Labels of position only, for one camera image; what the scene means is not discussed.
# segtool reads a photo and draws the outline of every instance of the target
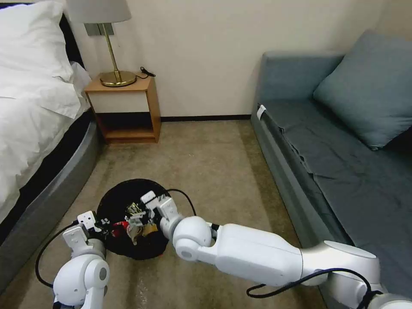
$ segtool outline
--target baseboard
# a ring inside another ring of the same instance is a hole
[[[213,120],[249,120],[250,115],[217,115],[217,116],[176,116],[161,117],[162,122],[173,121],[213,121]]]

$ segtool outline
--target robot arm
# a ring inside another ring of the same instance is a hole
[[[345,268],[364,276],[373,290],[385,292],[380,284],[378,258],[362,249],[332,241],[299,249],[273,233],[237,224],[219,226],[197,216],[183,218],[171,197],[156,197],[152,191],[141,201],[145,211],[130,218],[130,222],[143,224],[139,221],[143,217],[149,218],[149,222],[158,222],[183,260],[215,265],[224,273],[274,287],[298,281],[320,270]],[[90,216],[92,213],[86,214],[79,217],[91,218],[91,221],[82,222],[80,227],[73,227],[63,234],[72,248],[72,260],[59,271],[53,289],[60,303],[100,309],[109,280],[109,266],[103,260],[102,243],[88,239],[82,228],[87,225],[96,230],[95,219]],[[357,308],[367,290],[365,282],[358,276],[342,271],[303,282],[304,285],[322,283],[327,284],[334,299],[349,308]],[[412,300],[393,294],[376,295],[369,308],[412,309]]]

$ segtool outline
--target sofa cushion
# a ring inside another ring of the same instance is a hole
[[[412,42],[366,31],[314,92],[372,149],[412,125]]]
[[[412,296],[412,149],[401,145],[408,132],[371,151],[313,100],[265,107],[262,120],[282,132],[353,243],[379,257],[382,283]]]

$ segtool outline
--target gray sofa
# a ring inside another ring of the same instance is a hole
[[[342,58],[265,53],[252,125],[301,245],[370,251],[389,292],[412,297],[412,130],[372,151],[313,99]],[[342,308],[321,292],[328,308]]]

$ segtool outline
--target nightstand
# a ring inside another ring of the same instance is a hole
[[[85,93],[107,143],[158,142],[161,120],[154,78],[106,87],[97,77]]]

